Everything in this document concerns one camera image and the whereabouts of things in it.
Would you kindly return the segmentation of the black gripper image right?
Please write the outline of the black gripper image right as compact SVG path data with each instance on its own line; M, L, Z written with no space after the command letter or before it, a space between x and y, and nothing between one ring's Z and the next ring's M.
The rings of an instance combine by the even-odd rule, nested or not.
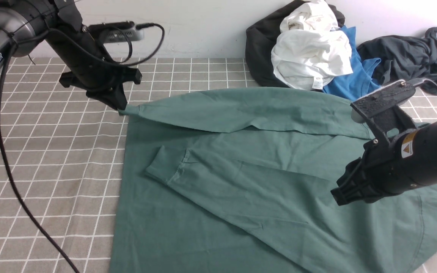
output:
M371 204L386 197L412 190L412 181L401 168L395 141L369 141L363 145L362 157L347 164L331 194L339 206L356 201Z

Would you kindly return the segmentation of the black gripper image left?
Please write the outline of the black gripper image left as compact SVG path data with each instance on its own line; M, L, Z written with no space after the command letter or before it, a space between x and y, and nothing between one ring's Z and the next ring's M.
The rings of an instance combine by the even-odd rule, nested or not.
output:
M81 88L87 97L101 100L111 109L126 109L124 83L141 83L142 74L137 68L111 62L102 43L89 32L58 27L50 29L47 42L71 70L61 76L61 85Z

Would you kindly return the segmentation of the grey robot arm on image left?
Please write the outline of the grey robot arm on image left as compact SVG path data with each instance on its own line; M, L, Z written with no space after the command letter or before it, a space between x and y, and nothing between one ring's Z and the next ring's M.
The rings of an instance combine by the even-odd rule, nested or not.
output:
M140 84L142 74L112 61L105 49L106 36L120 30L136 40L132 21L85 26L74 0L0 0L0 69L46 41L69 68L59 78L64 88L83 89L88 98L123 110L123 84Z

